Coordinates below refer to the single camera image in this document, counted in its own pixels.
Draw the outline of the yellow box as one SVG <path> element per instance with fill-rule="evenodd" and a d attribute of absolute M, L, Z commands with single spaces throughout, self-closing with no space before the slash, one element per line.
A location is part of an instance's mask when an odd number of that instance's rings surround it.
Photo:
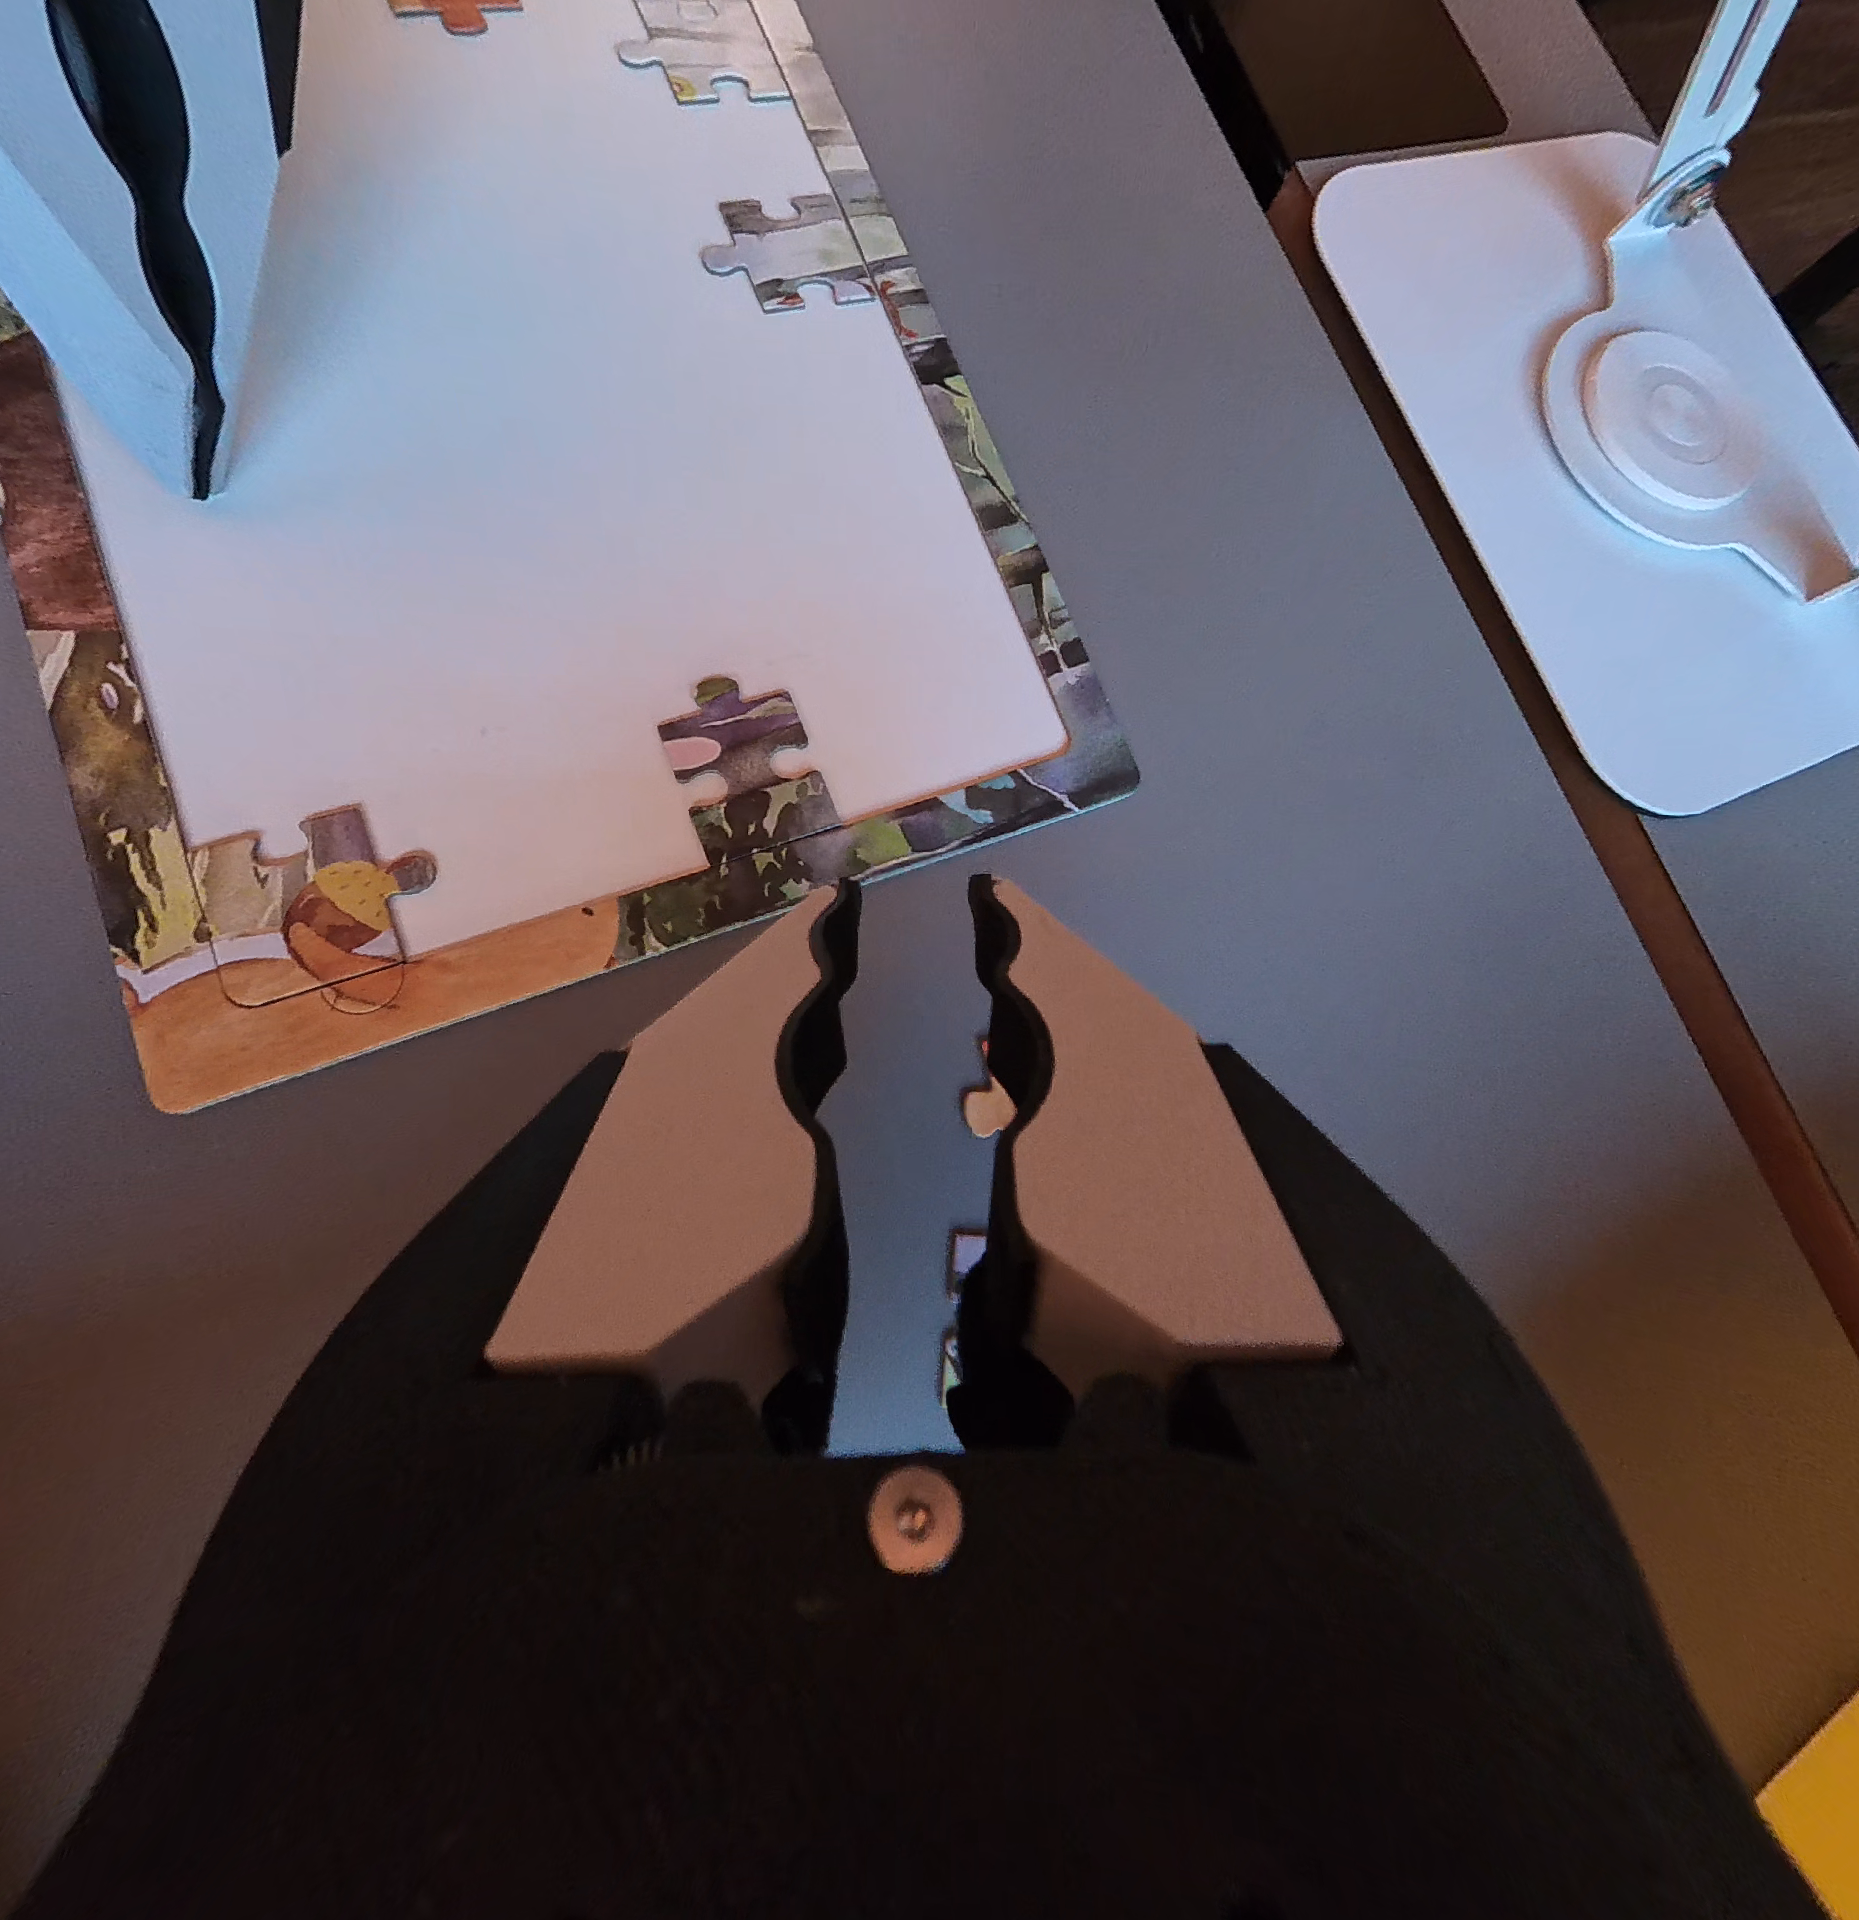
<path fill-rule="evenodd" d="M 1756 1801 L 1824 1909 L 1859 1919 L 1859 1691 Z"/>

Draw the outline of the pale jigsaw puzzle piece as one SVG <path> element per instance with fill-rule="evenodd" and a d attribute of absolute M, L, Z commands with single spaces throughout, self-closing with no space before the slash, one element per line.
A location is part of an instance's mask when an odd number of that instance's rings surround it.
<path fill-rule="evenodd" d="M 975 1140 L 994 1140 L 1013 1120 L 1013 1099 L 997 1083 L 988 1061 L 991 1044 L 978 1036 L 978 1052 L 981 1059 L 981 1081 L 963 1090 L 961 1109 L 966 1131 Z M 945 1409 L 949 1394 L 963 1379 L 957 1315 L 966 1275 L 984 1258 L 986 1228 L 955 1228 L 948 1236 L 945 1247 L 945 1301 L 949 1308 L 948 1327 L 941 1332 L 941 1360 L 936 1399 Z"/>

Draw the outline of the grey jigsaw puzzle piece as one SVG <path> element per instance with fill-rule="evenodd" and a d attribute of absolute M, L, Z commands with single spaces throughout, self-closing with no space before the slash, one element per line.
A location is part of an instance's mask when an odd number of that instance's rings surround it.
<path fill-rule="evenodd" d="M 762 202 L 722 202 L 719 214 L 727 237 L 701 246 L 701 268 L 710 276 L 747 276 L 762 310 L 799 310 L 811 285 L 827 289 L 836 306 L 876 298 L 832 193 L 795 194 L 787 216 L 768 214 Z"/>
<path fill-rule="evenodd" d="M 750 2 L 638 2 L 644 34 L 616 45 L 628 69 L 652 66 L 677 105 L 719 99 L 722 84 L 754 105 L 790 104 L 791 92 Z"/>

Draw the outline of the acorn jigsaw puzzle piece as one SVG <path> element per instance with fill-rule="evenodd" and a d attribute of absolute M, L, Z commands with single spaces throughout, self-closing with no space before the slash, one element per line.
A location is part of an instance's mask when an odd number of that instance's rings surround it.
<path fill-rule="evenodd" d="M 223 994 L 264 1008 L 320 992 L 333 1005 L 384 1008 L 407 950 L 393 901 L 437 881 L 437 856 L 378 856 L 362 807 L 304 819 L 304 849 L 264 856 L 256 832 L 189 854 Z"/>

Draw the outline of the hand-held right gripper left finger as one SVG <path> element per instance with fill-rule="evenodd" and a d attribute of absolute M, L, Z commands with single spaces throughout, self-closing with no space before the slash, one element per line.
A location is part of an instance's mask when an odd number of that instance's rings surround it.
<path fill-rule="evenodd" d="M 827 1444 L 847 1242 L 819 1125 L 845 1070 L 854 881 L 809 895 L 628 1046 L 485 1348 L 500 1374 L 727 1382 L 787 1454 Z"/>

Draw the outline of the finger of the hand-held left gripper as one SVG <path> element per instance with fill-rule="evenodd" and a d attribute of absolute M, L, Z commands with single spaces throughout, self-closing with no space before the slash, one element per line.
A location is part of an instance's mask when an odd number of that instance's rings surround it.
<path fill-rule="evenodd" d="M 217 493 L 291 150 L 300 2 L 151 2 L 136 79 L 143 271 L 189 364 L 188 485 Z"/>
<path fill-rule="evenodd" d="M 211 463 L 211 276 L 189 132 L 148 2 L 0 2 L 0 286 L 148 469 Z"/>

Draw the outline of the white stand base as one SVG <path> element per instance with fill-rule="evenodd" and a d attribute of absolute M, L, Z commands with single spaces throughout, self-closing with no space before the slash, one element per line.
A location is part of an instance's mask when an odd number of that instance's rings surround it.
<path fill-rule="evenodd" d="M 1658 147 L 1353 166 L 1314 232 L 1566 719 L 1685 817 L 1859 745 L 1859 447 L 1716 212 L 1790 2 L 1729 2 Z"/>

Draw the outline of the purple jigsaw puzzle piece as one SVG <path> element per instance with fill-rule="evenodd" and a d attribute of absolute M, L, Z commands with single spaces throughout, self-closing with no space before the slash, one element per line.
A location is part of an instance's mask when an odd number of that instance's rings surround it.
<path fill-rule="evenodd" d="M 730 676 L 704 678 L 693 708 L 658 723 L 656 735 L 693 810 L 814 771 L 793 698 L 785 688 L 744 694 Z"/>

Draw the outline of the grey desk with wooden edge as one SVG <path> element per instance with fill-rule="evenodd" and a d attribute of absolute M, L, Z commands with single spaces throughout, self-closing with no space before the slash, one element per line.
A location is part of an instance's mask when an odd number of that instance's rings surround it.
<path fill-rule="evenodd" d="M 1324 180 L 1384 161 L 1415 129 L 1386 90 L 1302 84 L 1261 108 L 1284 174 L 1265 208 L 1443 570 L 1460 592 L 1661 992 L 1751 1149 L 1785 1230 L 1859 1358 L 1859 749 L 1806 798 L 1705 817 L 1639 816 L 1585 765 L 1470 550 L 1356 324 L 1330 286 L 1314 216 Z"/>

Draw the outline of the jigsaw puzzle board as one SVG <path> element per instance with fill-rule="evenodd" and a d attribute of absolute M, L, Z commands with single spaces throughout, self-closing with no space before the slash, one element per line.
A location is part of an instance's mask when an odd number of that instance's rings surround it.
<path fill-rule="evenodd" d="M 687 108 L 635 5 L 477 37 L 302 5 L 217 493 L 0 286 L 0 542 L 148 1095 L 188 1115 L 1130 796 L 979 403 L 797 5 L 790 104 Z M 765 312 L 719 206 L 832 193 L 875 285 Z M 785 688 L 814 771 L 713 808 L 656 726 Z M 219 988 L 189 854 L 362 807 L 384 1008 Z"/>

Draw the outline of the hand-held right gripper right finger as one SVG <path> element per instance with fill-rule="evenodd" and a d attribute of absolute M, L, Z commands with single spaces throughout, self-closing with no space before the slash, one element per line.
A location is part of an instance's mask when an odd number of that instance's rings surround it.
<path fill-rule="evenodd" d="M 1340 1334 L 1197 1033 L 1013 884 L 972 878 L 988 1070 L 1012 1101 L 948 1415 L 1055 1444 L 1106 1378 L 1324 1360 Z"/>

